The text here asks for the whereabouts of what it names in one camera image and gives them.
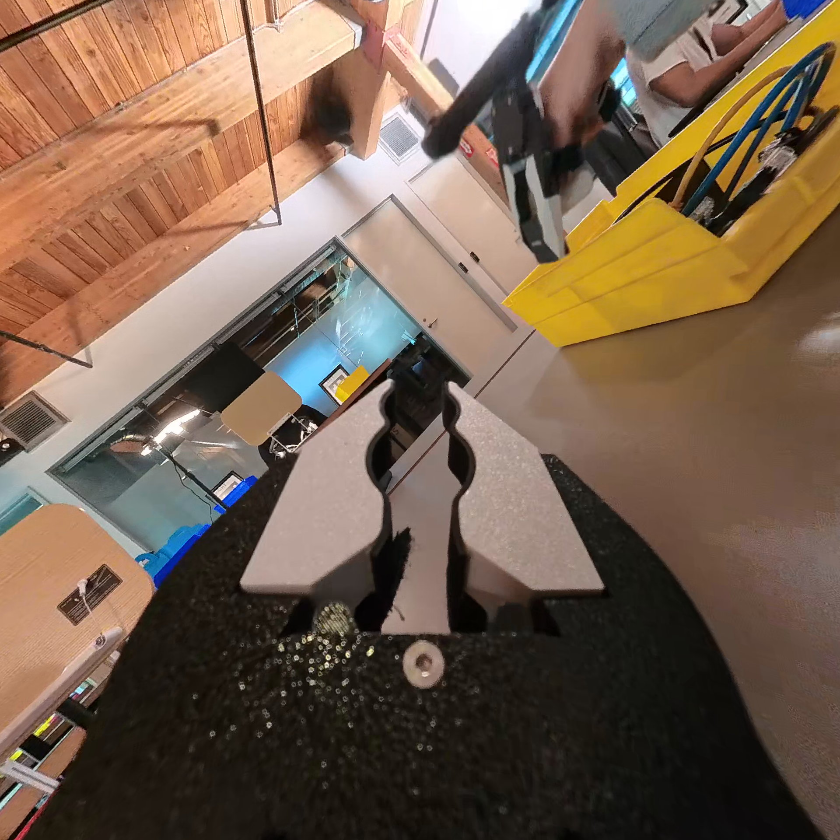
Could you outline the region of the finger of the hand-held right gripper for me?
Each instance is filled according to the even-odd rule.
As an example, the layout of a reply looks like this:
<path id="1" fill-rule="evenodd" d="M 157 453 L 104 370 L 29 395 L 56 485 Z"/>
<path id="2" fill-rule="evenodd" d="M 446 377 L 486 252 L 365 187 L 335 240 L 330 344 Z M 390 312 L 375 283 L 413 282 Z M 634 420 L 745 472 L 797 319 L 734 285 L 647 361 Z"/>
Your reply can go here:
<path id="1" fill-rule="evenodd" d="M 511 216 L 518 227 L 520 238 L 526 246 L 534 248 L 535 245 L 532 243 L 534 226 L 527 165 L 523 161 L 501 163 L 500 173 Z"/>
<path id="2" fill-rule="evenodd" d="M 568 253 L 561 196 L 550 195 L 550 188 L 544 185 L 543 181 L 541 164 L 536 156 L 529 156 L 527 245 L 541 265 L 557 262 Z"/>

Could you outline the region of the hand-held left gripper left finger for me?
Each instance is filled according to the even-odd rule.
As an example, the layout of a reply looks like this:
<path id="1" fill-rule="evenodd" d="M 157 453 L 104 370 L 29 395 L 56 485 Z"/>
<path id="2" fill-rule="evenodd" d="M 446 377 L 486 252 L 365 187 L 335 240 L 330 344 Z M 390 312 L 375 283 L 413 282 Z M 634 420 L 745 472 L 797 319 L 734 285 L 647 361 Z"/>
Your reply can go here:
<path id="1" fill-rule="evenodd" d="M 254 595 L 357 607 L 392 537 L 382 444 L 392 427 L 386 380 L 310 436 L 297 454 L 239 585 Z"/>

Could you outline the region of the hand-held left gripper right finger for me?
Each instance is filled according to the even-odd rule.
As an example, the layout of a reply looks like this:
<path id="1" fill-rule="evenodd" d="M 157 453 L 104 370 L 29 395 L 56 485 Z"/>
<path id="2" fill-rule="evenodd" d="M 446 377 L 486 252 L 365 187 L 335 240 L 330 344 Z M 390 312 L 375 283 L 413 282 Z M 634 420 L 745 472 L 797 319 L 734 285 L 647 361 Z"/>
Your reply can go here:
<path id="1" fill-rule="evenodd" d="M 444 391 L 443 422 L 448 469 L 458 482 L 448 610 L 601 595 L 605 584 L 537 446 L 453 382 Z"/>

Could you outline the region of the person's right forearm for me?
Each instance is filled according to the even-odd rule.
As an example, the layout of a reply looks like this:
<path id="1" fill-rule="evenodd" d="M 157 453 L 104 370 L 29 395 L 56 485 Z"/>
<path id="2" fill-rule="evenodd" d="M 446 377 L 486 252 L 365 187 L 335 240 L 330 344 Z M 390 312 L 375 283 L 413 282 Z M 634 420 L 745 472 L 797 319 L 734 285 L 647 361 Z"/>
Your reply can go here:
<path id="1" fill-rule="evenodd" d="M 561 75 L 609 76 L 625 47 L 615 2 L 583 1 L 551 69 Z"/>

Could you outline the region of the person's right hand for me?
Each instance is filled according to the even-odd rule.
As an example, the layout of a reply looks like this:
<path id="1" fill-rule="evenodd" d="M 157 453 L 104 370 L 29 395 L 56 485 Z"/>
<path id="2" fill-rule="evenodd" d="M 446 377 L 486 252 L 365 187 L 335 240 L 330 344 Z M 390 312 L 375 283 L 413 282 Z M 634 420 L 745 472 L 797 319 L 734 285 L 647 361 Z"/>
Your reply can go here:
<path id="1" fill-rule="evenodd" d="M 598 105 L 615 63 L 563 63 L 557 58 L 539 84 L 545 123 L 555 150 L 586 146 L 604 128 Z"/>

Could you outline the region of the white double door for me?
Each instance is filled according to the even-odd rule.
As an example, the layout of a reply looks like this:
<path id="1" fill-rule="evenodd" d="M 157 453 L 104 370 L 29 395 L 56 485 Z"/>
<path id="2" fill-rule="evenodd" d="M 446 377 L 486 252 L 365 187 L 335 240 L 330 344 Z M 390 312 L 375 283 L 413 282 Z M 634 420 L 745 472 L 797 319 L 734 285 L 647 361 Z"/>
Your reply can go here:
<path id="1" fill-rule="evenodd" d="M 532 268 L 499 202 L 456 155 L 418 171 L 350 157 L 334 178 L 352 255 L 468 377 L 482 373 L 522 328 L 502 302 Z"/>

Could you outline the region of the black printed shirt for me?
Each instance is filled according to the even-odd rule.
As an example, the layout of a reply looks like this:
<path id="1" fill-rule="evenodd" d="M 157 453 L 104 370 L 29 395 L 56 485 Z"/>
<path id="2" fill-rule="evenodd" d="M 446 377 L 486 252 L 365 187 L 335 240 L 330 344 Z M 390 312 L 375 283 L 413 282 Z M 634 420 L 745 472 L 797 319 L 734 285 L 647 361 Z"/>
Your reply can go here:
<path id="1" fill-rule="evenodd" d="M 318 409 L 302 404 L 258 446 L 259 454 L 268 467 L 293 454 L 327 421 Z"/>

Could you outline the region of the white air vent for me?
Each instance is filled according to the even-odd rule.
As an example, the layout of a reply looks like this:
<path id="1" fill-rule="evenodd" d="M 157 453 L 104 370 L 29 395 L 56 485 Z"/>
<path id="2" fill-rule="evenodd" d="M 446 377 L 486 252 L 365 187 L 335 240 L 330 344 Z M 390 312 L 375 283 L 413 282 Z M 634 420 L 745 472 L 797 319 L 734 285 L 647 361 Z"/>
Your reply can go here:
<path id="1" fill-rule="evenodd" d="M 401 166 L 420 151 L 420 137 L 402 111 L 389 113 L 380 129 L 377 149 L 396 166 Z"/>
<path id="2" fill-rule="evenodd" d="M 1 410 L 1 431 L 25 452 L 32 452 L 68 425 L 69 418 L 35 391 Z"/>

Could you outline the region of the large yellow plastic bin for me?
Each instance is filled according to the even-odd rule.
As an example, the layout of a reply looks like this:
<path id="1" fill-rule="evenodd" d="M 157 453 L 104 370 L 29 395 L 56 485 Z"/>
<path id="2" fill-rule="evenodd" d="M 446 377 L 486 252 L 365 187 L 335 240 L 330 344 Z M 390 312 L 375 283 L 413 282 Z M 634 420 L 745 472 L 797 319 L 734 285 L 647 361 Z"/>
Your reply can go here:
<path id="1" fill-rule="evenodd" d="M 838 120 L 721 237 L 653 194 L 618 217 L 763 78 L 838 36 L 831 2 L 599 203 L 570 232 L 570 254 L 534 269 L 505 306 L 564 347 L 752 299 L 838 206 Z"/>

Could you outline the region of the stack of blue bins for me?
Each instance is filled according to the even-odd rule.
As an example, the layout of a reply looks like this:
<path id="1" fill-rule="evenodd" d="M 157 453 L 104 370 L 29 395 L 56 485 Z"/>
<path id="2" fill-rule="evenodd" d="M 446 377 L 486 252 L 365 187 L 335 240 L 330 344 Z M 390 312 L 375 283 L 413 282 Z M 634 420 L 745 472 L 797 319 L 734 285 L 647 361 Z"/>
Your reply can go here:
<path id="1" fill-rule="evenodd" d="M 223 507 L 213 505 L 211 521 L 194 526 L 178 528 L 156 552 L 137 555 L 135 562 L 152 578 L 154 586 L 159 587 L 165 578 L 174 570 L 177 564 L 188 553 L 192 546 L 211 528 L 216 519 L 222 517 L 226 507 L 232 507 L 258 480 L 257 476 L 248 476 L 244 482 L 227 498 L 227 505 Z"/>

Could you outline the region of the small yellow bin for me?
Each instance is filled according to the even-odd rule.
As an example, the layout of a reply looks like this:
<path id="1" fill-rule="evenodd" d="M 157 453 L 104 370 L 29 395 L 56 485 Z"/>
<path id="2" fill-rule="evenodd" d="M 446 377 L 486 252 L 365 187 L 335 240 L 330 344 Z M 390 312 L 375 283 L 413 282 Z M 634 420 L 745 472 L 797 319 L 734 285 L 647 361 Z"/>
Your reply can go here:
<path id="1" fill-rule="evenodd" d="M 364 383 L 370 378 L 370 373 L 362 365 L 359 365 L 351 374 L 339 382 L 334 391 L 334 398 L 340 405 L 347 402 Z"/>

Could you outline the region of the glass office partition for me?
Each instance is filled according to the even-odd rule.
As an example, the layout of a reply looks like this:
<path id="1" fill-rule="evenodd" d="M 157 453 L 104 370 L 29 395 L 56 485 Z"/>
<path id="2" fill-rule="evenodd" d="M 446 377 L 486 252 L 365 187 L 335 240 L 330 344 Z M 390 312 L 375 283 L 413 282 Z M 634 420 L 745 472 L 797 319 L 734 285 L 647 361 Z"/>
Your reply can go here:
<path id="1" fill-rule="evenodd" d="M 435 418 L 446 381 L 468 375 L 341 245 L 325 248 L 141 394 L 49 470 L 51 478 L 140 546 L 161 549 L 181 527 L 211 521 L 211 488 L 233 470 L 264 474 L 258 447 L 220 414 L 265 371 L 329 418 L 320 388 L 337 366 L 396 379 L 390 446 L 399 459 Z"/>

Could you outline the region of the brown wooden post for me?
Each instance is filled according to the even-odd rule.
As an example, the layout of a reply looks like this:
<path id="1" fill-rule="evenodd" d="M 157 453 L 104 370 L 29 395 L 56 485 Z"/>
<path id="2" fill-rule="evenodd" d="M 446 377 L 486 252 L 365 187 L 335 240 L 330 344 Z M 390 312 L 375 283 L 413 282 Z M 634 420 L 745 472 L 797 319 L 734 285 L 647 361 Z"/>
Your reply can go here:
<path id="1" fill-rule="evenodd" d="M 342 14 L 360 21 L 360 44 L 340 58 L 332 71 L 333 88 L 350 113 L 352 154 L 370 158 L 376 151 L 385 111 L 396 94 L 409 99 L 421 117 L 434 122 L 455 96 L 413 46 L 424 2 L 340 2 Z"/>

